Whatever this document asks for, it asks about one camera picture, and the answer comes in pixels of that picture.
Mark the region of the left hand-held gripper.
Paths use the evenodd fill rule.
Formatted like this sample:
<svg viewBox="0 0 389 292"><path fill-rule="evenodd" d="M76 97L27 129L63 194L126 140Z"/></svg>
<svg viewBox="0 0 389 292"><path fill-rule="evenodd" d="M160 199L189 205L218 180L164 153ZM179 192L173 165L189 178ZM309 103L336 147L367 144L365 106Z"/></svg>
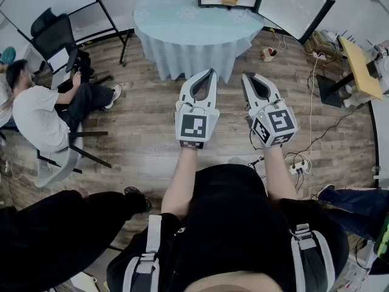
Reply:
<svg viewBox="0 0 389 292"><path fill-rule="evenodd" d="M181 148L201 150L213 134L220 112L216 108L218 75L214 69L206 69L186 80L176 102L174 113L176 139ZM205 89L199 99L196 94Z"/></svg>

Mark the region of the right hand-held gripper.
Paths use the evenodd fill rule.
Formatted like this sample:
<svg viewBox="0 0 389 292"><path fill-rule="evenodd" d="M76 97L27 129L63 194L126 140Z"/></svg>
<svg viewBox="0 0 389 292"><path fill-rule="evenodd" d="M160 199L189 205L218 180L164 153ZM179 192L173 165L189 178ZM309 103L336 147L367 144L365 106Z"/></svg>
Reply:
<svg viewBox="0 0 389 292"><path fill-rule="evenodd" d="M266 77L254 72L243 72L241 84L249 106L251 130L264 147L270 148L289 142L298 126L291 107L280 97L277 87Z"/></svg>

